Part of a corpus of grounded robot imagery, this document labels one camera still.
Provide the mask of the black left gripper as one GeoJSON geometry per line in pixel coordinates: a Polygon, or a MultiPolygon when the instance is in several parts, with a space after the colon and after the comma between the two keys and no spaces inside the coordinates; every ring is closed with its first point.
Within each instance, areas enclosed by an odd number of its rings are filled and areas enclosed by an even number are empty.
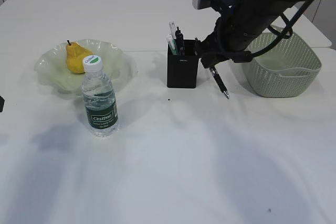
{"type": "Polygon", "coordinates": [[[5,100],[2,96],[0,96],[0,112],[3,111],[3,108],[4,108],[4,103],[5,103],[5,100]]]}

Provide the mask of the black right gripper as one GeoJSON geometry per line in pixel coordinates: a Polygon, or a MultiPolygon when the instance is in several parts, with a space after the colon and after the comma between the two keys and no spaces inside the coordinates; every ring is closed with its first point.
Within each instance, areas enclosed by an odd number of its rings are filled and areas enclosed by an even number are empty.
{"type": "Polygon", "coordinates": [[[222,36],[227,18],[221,16],[217,19],[213,32],[203,41],[195,38],[194,52],[201,60],[205,69],[215,67],[218,63],[232,60],[234,63],[247,63],[252,61],[250,51],[233,51],[226,45],[226,36],[222,36]]]}

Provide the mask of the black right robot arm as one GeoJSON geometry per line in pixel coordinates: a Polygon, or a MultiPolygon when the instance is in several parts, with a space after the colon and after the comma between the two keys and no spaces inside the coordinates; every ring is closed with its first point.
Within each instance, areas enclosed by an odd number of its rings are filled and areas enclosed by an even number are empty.
{"type": "Polygon", "coordinates": [[[214,30],[202,42],[196,42],[195,53],[204,68],[232,60],[245,63],[273,49],[289,38],[292,27],[314,0],[193,0],[195,9],[212,8],[220,13],[214,30]],[[278,17],[286,26],[264,49],[247,51],[247,47],[278,17]]]}

